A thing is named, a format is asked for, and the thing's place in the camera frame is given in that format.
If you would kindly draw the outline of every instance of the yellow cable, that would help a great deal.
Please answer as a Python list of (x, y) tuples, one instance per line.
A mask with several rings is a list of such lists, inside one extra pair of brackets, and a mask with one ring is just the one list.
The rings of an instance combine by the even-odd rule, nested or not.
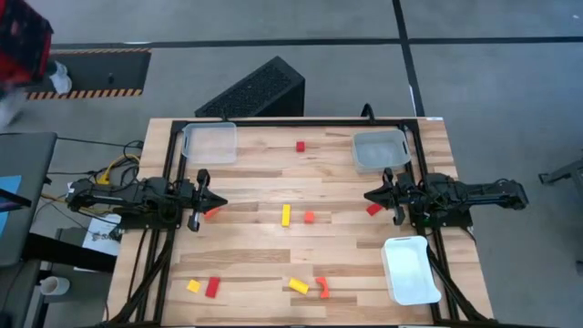
[(97, 184), (108, 185), (109, 184), (109, 172), (111, 171), (111, 168), (113, 168), (113, 166), (116, 165), (117, 162), (119, 162), (125, 158), (135, 159), (139, 164), (139, 157), (138, 156), (136, 156), (134, 154), (121, 155), (120, 157), (114, 159), (111, 163), (109, 163), (109, 166), (107, 167), (106, 171), (103, 172), (103, 174), (101, 175), (101, 177), (99, 177), (99, 179), (97, 179)]

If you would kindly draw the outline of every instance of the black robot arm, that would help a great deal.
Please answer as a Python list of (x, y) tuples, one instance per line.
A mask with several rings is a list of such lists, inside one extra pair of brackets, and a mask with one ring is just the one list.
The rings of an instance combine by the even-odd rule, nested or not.
[(127, 186), (99, 185), (89, 179), (73, 182), (66, 196), (72, 211), (96, 204), (115, 206), (112, 211), (121, 217), (120, 229), (176, 229), (182, 221), (182, 210), (193, 209), (188, 227), (199, 230), (199, 214), (227, 204), (227, 200), (212, 193), (208, 186), (210, 174), (199, 170), (198, 187), (183, 179), (170, 183), (164, 178), (143, 179)]
[(364, 197), (386, 209), (394, 209), (394, 224), (404, 221), (401, 204), (409, 205), (415, 214), (423, 215), (424, 225), (469, 226), (469, 208), (473, 205), (496, 204), (505, 209), (522, 210), (528, 204), (522, 185), (514, 180), (499, 179), (493, 183), (465, 184), (441, 173), (429, 173), (415, 184), (408, 173), (397, 175), (385, 169), (383, 186)]

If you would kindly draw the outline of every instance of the paper sheet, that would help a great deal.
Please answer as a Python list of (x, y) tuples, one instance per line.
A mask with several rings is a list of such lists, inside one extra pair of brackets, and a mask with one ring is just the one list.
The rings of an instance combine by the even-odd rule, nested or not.
[[(118, 256), (119, 254), (119, 242), (111, 240), (109, 238), (109, 233), (116, 228), (121, 218), (117, 214), (109, 214), (103, 220), (108, 220), (110, 222), (115, 222), (115, 224), (107, 223), (102, 220), (91, 219), (89, 224), (88, 233), (85, 235), (83, 240), (83, 248), (101, 251), (105, 254)], [(77, 271), (89, 271), (86, 269), (75, 268)]]

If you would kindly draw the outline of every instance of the black mat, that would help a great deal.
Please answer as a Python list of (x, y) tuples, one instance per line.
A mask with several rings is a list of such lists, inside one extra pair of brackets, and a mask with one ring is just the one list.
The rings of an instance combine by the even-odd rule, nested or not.
[(88, 97), (139, 96), (146, 82), (151, 57), (149, 48), (91, 49), (56, 52), (51, 59), (63, 63), (73, 80), (66, 95), (55, 93), (48, 77), (28, 89), (28, 98), (75, 99)]

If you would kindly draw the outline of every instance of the white sneaker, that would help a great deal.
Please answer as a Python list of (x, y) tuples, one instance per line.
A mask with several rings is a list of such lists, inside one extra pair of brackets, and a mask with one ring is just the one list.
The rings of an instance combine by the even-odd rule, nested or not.
[(0, 128), (9, 126), (15, 120), (25, 102), (26, 94), (23, 89), (12, 90), (0, 100)]
[(71, 91), (73, 87), (73, 81), (71, 81), (71, 77), (67, 75), (66, 66), (55, 62), (56, 64), (56, 73), (50, 76), (51, 82), (53, 82), (53, 87), (55, 91), (59, 95), (65, 95)]

